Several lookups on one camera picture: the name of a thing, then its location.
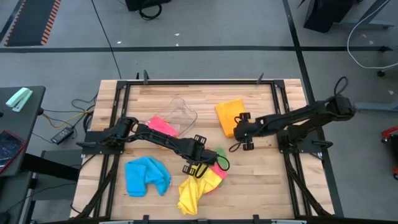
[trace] blue towel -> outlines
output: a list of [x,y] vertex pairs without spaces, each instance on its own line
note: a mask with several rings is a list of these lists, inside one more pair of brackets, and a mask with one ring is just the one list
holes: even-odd
[[156,185],[163,195],[169,185],[171,176],[163,163],[152,157],[142,157],[125,165],[127,192],[131,197],[143,197],[147,193],[146,184]]

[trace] orange towel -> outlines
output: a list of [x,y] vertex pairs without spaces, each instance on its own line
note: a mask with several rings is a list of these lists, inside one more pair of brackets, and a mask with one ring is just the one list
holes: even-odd
[[235,117],[244,113],[243,100],[235,99],[216,105],[218,119],[223,127],[227,138],[233,138],[234,128],[236,127]]

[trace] wooden table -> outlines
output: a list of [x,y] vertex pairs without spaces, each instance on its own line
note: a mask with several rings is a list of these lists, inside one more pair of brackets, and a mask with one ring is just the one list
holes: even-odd
[[[116,82],[117,80],[101,82],[91,124],[93,131],[102,131],[109,127]],[[285,85],[290,108],[295,110],[305,106],[300,80],[285,80]],[[111,219],[142,220],[143,215],[149,215],[151,220],[251,219],[253,214],[258,214],[263,219],[293,218],[284,159],[278,150],[276,137],[256,138],[256,148],[253,151],[240,149],[234,153],[228,152],[228,148],[236,141],[224,136],[215,111],[215,105],[220,102],[242,98],[244,107],[252,118],[275,113],[271,88],[264,85],[133,86],[130,89],[127,116],[136,117],[140,122],[147,121],[165,108],[175,96],[183,98],[198,113],[195,127],[184,137],[199,134],[207,137],[208,149],[223,147],[231,163],[228,177],[220,189],[211,195],[202,196],[197,215],[184,216],[177,208],[177,203],[178,186],[187,178],[182,173],[186,162],[173,151],[160,149],[150,142],[136,141],[127,144],[119,161]],[[124,164],[142,156],[152,156],[162,161],[170,172],[172,185],[163,197],[157,193],[154,185],[147,186],[145,197],[128,196]],[[309,154],[302,154],[301,159],[308,189],[326,211],[333,213],[321,160]],[[102,161],[103,156],[97,155],[82,169],[73,201],[77,210],[82,210],[96,191]],[[108,191],[104,193],[100,215],[104,215],[107,194]],[[297,197],[303,213],[301,194],[297,194]]]

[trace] yellow towel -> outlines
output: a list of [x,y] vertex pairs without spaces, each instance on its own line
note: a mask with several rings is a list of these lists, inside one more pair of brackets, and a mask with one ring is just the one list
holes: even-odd
[[178,191],[180,192],[180,201],[177,204],[177,208],[181,209],[181,212],[191,215],[198,213],[198,201],[199,198],[212,190],[214,190],[223,179],[214,173],[210,168],[206,170],[205,174],[199,179],[189,175],[188,179],[185,180]]
[[235,117],[240,113],[244,113],[243,100],[236,99],[216,105],[218,119],[223,127],[224,134],[227,138],[234,136],[234,128],[236,127]]

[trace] concrete floor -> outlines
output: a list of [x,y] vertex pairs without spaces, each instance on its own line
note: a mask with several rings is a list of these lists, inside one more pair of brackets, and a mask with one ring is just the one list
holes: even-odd
[[[349,29],[333,27],[327,34],[304,29],[308,3],[297,9],[300,1],[289,0],[289,4],[302,47],[346,45]],[[123,0],[94,2],[113,47],[293,46],[280,0],[173,0],[164,5],[162,15],[154,21],[128,12]],[[359,19],[373,2],[354,6],[347,18]],[[0,2],[0,27],[16,3]],[[398,1],[391,1],[377,19],[398,24],[397,9]],[[396,46],[398,27],[359,30],[351,44]],[[38,48],[54,47],[108,47],[90,0],[62,1],[48,44]],[[354,55],[366,65],[398,61],[392,52]],[[357,66],[346,52],[304,52],[303,56],[317,100],[332,95],[335,82],[343,75],[349,78],[344,95],[353,102],[398,100],[398,69],[378,78],[375,70]],[[262,72],[264,78],[302,78],[294,51],[116,52],[115,57],[125,79],[135,78],[143,69],[151,78],[257,78]],[[1,53],[0,68],[0,86],[46,86],[42,107],[49,110],[70,110],[72,99],[91,99],[100,80],[119,77],[109,52]],[[51,115],[67,119],[70,114]],[[380,132],[396,121],[395,113],[361,111],[350,121],[325,126],[326,139],[335,143],[330,156],[346,217],[398,220],[398,181],[391,175],[397,162],[380,143]],[[34,133],[49,139],[57,132],[38,118]],[[39,155],[41,150],[76,149],[75,141],[83,138],[79,125],[76,139],[56,146],[32,137],[28,151]],[[70,200],[37,203],[34,218],[40,222],[64,220],[69,204]]]

